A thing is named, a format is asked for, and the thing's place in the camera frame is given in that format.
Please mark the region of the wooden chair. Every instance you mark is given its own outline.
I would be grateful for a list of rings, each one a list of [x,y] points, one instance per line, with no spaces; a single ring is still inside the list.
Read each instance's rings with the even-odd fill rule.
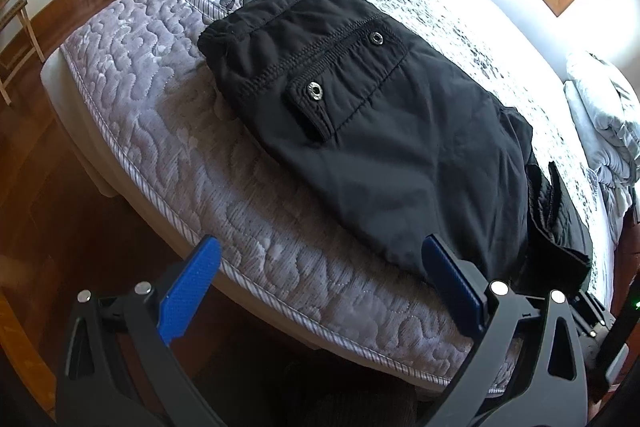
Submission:
[[[44,54],[32,27],[27,5],[27,0],[1,0],[1,33],[14,30],[12,38],[17,38],[17,43],[9,43],[9,49],[1,51],[1,100],[6,106],[12,105],[8,88],[20,70],[33,57],[44,63]]]

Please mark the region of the folded grey comforter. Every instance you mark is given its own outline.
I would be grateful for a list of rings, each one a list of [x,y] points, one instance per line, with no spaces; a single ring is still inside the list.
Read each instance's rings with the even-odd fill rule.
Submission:
[[[574,53],[566,63],[565,96],[589,168],[596,175],[611,219],[634,205],[639,181],[639,100],[612,63]]]

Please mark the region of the black quilted pants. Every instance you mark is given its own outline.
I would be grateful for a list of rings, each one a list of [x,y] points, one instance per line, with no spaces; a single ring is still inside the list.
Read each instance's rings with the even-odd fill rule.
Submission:
[[[435,282],[435,234],[517,291],[586,288],[590,237],[532,126],[369,1],[250,0],[198,48],[255,140],[375,254]]]

